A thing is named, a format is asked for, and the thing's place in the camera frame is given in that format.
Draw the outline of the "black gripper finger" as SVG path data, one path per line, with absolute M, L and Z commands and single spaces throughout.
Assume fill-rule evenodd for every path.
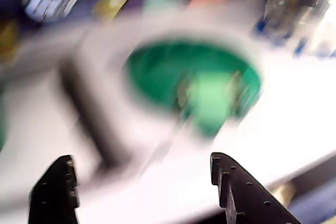
M 211 153 L 211 183 L 222 212 L 211 223 L 299 223 L 258 180 L 229 155 Z
M 57 158 L 30 192 L 28 223 L 77 224 L 77 185 L 72 156 Z

